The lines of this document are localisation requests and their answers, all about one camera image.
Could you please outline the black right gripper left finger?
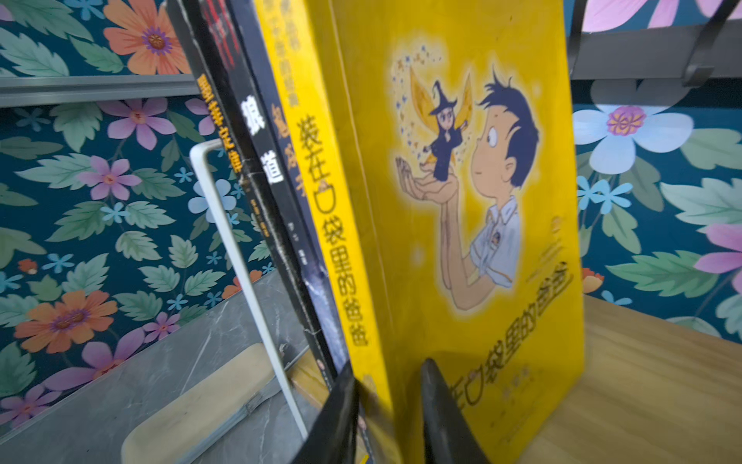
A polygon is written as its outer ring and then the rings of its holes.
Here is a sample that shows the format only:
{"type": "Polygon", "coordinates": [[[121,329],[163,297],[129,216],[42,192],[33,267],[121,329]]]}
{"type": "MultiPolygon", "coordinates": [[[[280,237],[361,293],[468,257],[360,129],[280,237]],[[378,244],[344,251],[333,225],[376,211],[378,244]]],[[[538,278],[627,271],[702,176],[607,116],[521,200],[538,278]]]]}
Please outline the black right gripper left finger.
{"type": "Polygon", "coordinates": [[[354,463],[358,419],[359,388],[348,362],[335,379],[327,401],[292,463],[354,463]]]}

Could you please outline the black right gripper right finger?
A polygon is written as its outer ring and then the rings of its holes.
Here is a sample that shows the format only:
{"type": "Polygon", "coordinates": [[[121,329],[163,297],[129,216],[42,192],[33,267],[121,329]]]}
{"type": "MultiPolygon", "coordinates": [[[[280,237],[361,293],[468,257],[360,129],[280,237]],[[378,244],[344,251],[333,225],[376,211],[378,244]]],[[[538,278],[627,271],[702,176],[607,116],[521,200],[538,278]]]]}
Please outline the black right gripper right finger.
{"type": "Polygon", "coordinates": [[[489,463],[433,359],[421,369],[426,463],[489,463]]]}

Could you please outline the yellow cartoon cover book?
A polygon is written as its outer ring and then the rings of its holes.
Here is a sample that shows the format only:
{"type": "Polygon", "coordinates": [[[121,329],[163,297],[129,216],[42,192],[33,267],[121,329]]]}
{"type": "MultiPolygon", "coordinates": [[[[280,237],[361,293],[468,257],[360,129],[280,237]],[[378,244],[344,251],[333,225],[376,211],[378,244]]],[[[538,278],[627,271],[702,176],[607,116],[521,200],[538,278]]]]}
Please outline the yellow cartoon cover book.
{"type": "Polygon", "coordinates": [[[259,1],[372,454],[421,463],[433,360],[511,463],[580,378],[558,1],[259,1]]]}

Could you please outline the black wolf cover book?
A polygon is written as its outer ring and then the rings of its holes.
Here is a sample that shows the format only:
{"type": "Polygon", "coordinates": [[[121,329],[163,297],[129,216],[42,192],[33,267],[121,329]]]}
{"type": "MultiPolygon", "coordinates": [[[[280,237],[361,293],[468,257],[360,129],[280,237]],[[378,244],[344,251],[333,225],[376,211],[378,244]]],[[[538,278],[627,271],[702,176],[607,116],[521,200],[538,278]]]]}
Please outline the black wolf cover book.
{"type": "MultiPolygon", "coordinates": [[[[280,169],[276,166],[276,145],[274,144],[274,138],[272,137],[271,123],[268,121],[267,115],[264,113],[261,95],[257,89],[255,77],[249,66],[241,35],[235,21],[233,21],[232,14],[230,13],[231,2],[232,1],[201,1],[199,3],[199,10],[206,21],[208,31],[214,40],[218,52],[220,53],[222,67],[224,67],[224,71],[226,71],[227,80],[237,102],[237,110],[243,120],[243,125],[247,129],[247,134],[250,137],[253,150],[255,151],[255,158],[257,158],[263,169],[264,177],[266,178],[268,187],[271,190],[274,202],[276,203],[278,212],[280,213],[279,207],[281,203],[276,200],[276,196],[272,191],[272,185],[280,182],[282,176],[280,169]]],[[[320,339],[318,343],[326,349],[325,354],[316,357],[318,365],[324,367],[328,374],[337,374],[339,371],[334,368],[328,344],[324,339],[314,305],[309,296],[305,281],[301,276],[300,263],[294,251],[291,236],[289,235],[281,213],[280,216],[290,243],[293,262],[298,268],[299,277],[303,282],[303,289],[307,293],[309,301],[311,301],[313,315],[309,317],[309,320],[316,324],[315,331],[317,333],[317,338],[320,339]]]]}

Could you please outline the purple old man book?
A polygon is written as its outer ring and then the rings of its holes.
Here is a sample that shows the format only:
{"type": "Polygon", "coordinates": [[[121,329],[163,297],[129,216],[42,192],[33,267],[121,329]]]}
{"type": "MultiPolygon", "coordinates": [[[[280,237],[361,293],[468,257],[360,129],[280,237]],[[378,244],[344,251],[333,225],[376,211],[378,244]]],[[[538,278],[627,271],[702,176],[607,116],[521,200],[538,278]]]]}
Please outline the purple old man book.
{"type": "Polygon", "coordinates": [[[271,123],[276,145],[276,166],[282,176],[280,182],[272,185],[272,191],[276,200],[281,203],[279,210],[291,236],[300,263],[301,276],[328,344],[332,363],[340,371],[349,361],[348,350],[254,3],[232,1],[230,13],[241,35],[245,54],[261,95],[264,113],[271,123]]]}

